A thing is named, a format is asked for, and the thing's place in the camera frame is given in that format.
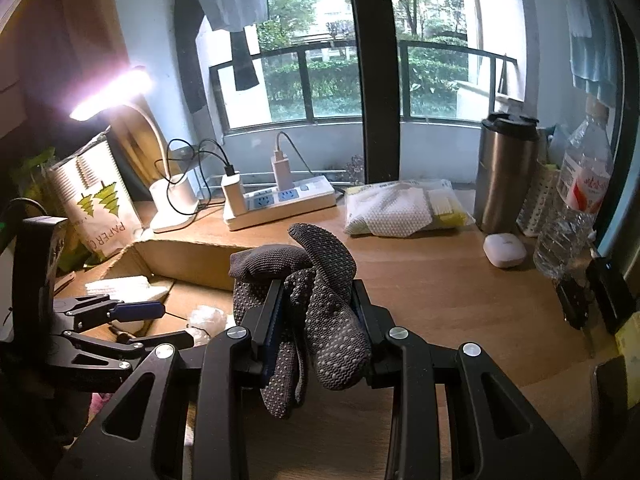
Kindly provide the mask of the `dark grey dotted sock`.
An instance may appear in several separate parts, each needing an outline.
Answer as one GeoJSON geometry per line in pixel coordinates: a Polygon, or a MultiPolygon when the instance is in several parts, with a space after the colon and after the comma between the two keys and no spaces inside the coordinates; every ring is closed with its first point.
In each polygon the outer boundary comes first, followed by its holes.
{"type": "Polygon", "coordinates": [[[288,228],[295,245],[271,244],[230,257],[233,316],[241,323],[259,308],[274,280],[283,282],[282,341],[274,373],[260,390],[267,411],[288,418],[303,405],[312,368],[320,385],[346,390],[370,364],[366,331],[349,305],[357,266],[344,244],[309,223],[288,228]]]}

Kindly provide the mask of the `white fluffy soft item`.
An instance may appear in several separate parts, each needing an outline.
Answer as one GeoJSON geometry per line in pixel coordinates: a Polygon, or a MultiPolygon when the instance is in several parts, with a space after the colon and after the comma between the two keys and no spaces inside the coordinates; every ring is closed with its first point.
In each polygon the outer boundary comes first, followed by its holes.
{"type": "Polygon", "coordinates": [[[232,314],[209,306],[197,306],[186,321],[186,331],[192,336],[195,347],[205,346],[232,326],[235,326],[232,314]]]}

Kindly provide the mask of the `white folded towel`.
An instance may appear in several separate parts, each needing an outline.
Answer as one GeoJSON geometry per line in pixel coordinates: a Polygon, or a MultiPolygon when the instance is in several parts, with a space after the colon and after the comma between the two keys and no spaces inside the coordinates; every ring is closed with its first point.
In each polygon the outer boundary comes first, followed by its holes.
{"type": "Polygon", "coordinates": [[[86,294],[107,294],[121,302],[163,300],[169,292],[167,285],[152,285],[144,275],[109,278],[85,284],[86,294]]]}

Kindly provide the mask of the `cardboard box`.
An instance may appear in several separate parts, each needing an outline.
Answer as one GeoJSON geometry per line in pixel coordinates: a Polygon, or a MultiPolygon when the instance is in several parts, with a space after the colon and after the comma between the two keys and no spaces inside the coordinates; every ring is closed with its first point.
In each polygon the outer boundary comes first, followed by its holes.
{"type": "Polygon", "coordinates": [[[229,276],[230,256],[242,246],[147,240],[137,242],[119,255],[90,271],[76,274],[56,296],[58,299],[85,295],[85,284],[104,278],[143,275],[152,285],[167,288],[162,318],[146,321],[140,336],[167,334],[183,330],[191,312],[209,306],[232,312],[233,280],[229,276]]]}

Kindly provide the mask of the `paper cup package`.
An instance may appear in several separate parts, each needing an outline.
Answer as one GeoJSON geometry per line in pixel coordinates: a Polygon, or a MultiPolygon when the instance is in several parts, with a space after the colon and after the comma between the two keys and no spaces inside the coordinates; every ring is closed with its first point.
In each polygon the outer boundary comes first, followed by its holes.
{"type": "Polygon", "coordinates": [[[142,233],[104,132],[53,164],[48,177],[81,243],[96,260],[114,256],[142,233]]]}

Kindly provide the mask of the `white desk lamp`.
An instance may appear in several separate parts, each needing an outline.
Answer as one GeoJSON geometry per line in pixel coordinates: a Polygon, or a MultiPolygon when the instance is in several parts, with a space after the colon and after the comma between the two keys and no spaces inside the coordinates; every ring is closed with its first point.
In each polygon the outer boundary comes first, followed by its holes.
{"type": "Polygon", "coordinates": [[[70,119],[106,118],[134,174],[149,189],[156,209],[150,230],[160,234],[190,226],[198,218],[198,199],[186,175],[169,160],[168,142],[145,107],[154,87],[145,67],[129,67],[90,88],[70,111],[70,119]]]}

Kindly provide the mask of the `plastic bag of white cloths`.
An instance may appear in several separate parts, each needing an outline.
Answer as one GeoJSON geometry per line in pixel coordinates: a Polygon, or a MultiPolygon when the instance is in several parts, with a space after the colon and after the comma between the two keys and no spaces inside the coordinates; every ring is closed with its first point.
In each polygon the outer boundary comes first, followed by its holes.
{"type": "Polygon", "coordinates": [[[345,192],[345,205],[344,232],[349,236],[405,238],[475,222],[445,179],[354,186],[345,192]]]}

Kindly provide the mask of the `white power strip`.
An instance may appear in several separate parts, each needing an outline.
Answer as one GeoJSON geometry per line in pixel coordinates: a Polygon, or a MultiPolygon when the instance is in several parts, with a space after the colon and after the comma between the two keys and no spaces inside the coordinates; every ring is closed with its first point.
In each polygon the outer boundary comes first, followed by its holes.
{"type": "Polygon", "coordinates": [[[336,205],[335,188],[325,176],[296,181],[294,188],[285,191],[272,186],[248,192],[243,198],[245,211],[242,214],[236,214],[229,205],[224,205],[222,218],[230,231],[260,226],[336,205]]]}

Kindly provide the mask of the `white charger on strip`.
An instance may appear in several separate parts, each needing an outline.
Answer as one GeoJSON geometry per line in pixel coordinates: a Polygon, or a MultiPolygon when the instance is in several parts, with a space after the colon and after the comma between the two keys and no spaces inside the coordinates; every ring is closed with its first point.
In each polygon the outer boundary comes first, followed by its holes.
{"type": "Polygon", "coordinates": [[[307,164],[306,159],[303,158],[302,153],[299,151],[291,137],[285,131],[279,131],[276,135],[276,140],[274,141],[274,150],[271,157],[271,168],[278,189],[280,191],[287,191],[291,188],[294,188],[295,184],[292,175],[290,160],[281,148],[280,140],[282,138],[285,138],[285,140],[288,141],[288,144],[291,145],[291,148],[294,150],[299,160],[303,163],[307,174],[312,177],[314,175],[314,172],[307,164]]]}

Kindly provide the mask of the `white perforated basket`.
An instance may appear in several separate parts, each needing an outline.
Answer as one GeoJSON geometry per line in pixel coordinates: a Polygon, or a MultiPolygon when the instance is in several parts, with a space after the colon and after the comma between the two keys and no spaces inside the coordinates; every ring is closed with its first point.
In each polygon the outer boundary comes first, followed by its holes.
{"type": "Polygon", "coordinates": [[[544,227],[553,204],[560,170],[553,164],[537,162],[516,224],[527,237],[536,237],[544,227]]]}

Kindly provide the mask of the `black keys bundle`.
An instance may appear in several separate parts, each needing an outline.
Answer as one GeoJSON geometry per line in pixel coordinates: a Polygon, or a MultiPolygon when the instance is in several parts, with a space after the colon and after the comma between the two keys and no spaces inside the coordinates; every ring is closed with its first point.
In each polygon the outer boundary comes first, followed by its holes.
{"type": "Polygon", "coordinates": [[[564,320],[582,333],[588,356],[593,358],[596,350],[589,328],[591,308],[598,309],[606,331],[615,335],[638,311],[638,299],[631,293],[623,274],[607,258],[593,257],[586,267],[584,281],[581,285],[567,273],[555,282],[554,289],[564,320]]]}

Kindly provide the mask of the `stainless steel tumbler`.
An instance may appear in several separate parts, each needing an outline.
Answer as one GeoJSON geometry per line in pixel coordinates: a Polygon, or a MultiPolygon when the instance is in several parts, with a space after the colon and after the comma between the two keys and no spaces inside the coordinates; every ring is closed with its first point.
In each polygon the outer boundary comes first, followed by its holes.
{"type": "Polygon", "coordinates": [[[473,217],[485,234],[516,225],[537,160],[538,120],[505,112],[482,120],[473,217]]]}

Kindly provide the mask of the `black balcony railing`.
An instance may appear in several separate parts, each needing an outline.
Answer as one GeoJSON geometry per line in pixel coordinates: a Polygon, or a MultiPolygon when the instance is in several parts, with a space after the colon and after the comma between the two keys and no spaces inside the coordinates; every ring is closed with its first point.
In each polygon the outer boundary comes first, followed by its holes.
{"type": "MultiPolygon", "coordinates": [[[[402,122],[478,122],[506,102],[518,76],[512,56],[446,42],[404,39],[397,47],[402,122]]],[[[354,40],[317,41],[250,55],[257,77],[235,87],[231,62],[210,66],[224,132],[358,122],[361,66],[354,40]]]]}

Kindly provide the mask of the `hanging grey shirt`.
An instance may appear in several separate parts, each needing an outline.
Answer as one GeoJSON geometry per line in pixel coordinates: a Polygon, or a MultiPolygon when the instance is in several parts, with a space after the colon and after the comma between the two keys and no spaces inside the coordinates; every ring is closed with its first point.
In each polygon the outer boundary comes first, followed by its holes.
{"type": "Polygon", "coordinates": [[[247,26],[268,18],[267,0],[198,0],[213,30],[230,34],[231,63],[236,91],[258,85],[257,75],[246,39],[247,26]]]}

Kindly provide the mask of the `hanging light blue towels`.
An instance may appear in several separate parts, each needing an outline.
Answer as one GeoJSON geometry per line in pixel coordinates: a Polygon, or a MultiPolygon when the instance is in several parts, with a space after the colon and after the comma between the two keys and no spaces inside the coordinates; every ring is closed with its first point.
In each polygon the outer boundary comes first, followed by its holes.
{"type": "Polygon", "coordinates": [[[573,84],[613,107],[618,54],[608,0],[565,1],[573,84]]]}

